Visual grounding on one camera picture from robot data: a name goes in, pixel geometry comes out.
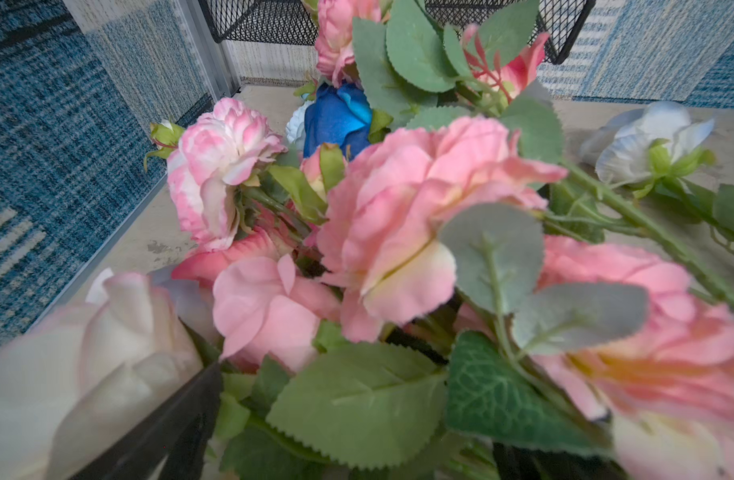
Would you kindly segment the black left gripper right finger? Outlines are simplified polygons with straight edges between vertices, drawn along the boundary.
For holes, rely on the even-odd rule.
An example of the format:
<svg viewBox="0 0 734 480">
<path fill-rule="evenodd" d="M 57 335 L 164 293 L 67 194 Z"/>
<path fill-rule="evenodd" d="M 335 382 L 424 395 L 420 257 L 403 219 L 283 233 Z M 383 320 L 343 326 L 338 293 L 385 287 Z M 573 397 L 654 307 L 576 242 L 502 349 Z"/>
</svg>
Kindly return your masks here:
<svg viewBox="0 0 734 480">
<path fill-rule="evenodd" d="M 493 445 L 493 457 L 502 479 L 625 480 L 628 475 L 614 462 L 569 453 L 550 453 Z"/>
</svg>

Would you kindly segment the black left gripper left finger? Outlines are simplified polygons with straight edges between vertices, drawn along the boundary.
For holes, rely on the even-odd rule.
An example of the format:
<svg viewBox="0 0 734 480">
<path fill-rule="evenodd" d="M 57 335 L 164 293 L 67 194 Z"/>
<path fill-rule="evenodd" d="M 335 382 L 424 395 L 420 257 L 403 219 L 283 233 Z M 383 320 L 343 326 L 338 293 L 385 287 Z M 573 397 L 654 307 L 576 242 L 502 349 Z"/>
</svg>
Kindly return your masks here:
<svg viewBox="0 0 734 480">
<path fill-rule="evenodd" d="M 167 399 L 75 479 L 199 479 L 223 391 L 211 364 Z"/>
</svg>

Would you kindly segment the blue artificial rose stem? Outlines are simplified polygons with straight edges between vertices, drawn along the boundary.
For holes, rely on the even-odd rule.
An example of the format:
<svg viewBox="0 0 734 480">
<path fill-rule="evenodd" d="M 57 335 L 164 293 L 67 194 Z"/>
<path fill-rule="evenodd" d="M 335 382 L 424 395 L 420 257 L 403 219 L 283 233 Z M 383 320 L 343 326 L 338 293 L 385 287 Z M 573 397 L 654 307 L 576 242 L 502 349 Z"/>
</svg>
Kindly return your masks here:
<svg viewBox="0 0 734 480">
<path fill-rule="evenodd" d="M 303 154 L 311 157 L 323 143 L 335 144 L 353 160 L 370 145 L 373 112 L 365 93 L 354 84 L 323 83 L 305 112 Z"/>
</svg>

